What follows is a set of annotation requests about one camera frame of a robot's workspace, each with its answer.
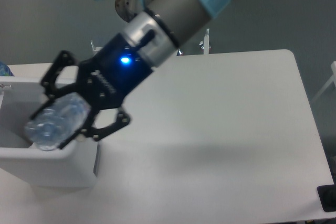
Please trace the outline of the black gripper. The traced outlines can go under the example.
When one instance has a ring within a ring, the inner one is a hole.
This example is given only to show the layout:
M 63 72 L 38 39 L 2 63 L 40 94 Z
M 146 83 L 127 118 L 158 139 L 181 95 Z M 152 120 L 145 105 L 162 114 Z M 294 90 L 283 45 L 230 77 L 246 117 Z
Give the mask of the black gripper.
M 59 149 L 62 150 L 79 136 L 99 142 L 128 126 L 131 122 L 130 114 L 120 106 L 124 98 L 153 72 L 138 53 L 153 39 L 154 33 L 147 32 L 135 46 L 131 46 L 121 34 L 117 34 L 92 58 L 80 62 L 79 65 L 71 52 L 62 50 L 40 81 L 47 100 L 29 118 L 35 119 L 57 99 L 77 91 L 75 82 L 58 88 L 56 81 L 66 67 L 78 65 L 76 81 L 92 79 L 92 84 L 79 94 L 93 108 L 82 126 L 59 144 Z M 100 111 L 94 108 L 116 110 L 114 121 L 105 127 L 96 128 L 94 124 Z

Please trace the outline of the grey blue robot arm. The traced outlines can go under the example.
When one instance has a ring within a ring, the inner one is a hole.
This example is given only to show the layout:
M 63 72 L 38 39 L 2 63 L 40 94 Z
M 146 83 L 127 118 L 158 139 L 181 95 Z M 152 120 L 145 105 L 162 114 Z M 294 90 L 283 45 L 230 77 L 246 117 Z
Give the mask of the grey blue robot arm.
M 127 126 L 126 96 L 231 1 L 139 0 L 141 11 L 92 58 L 61 51 L 41 79 L 47 100 L 25 125 L 26 137 L 49 151 Z

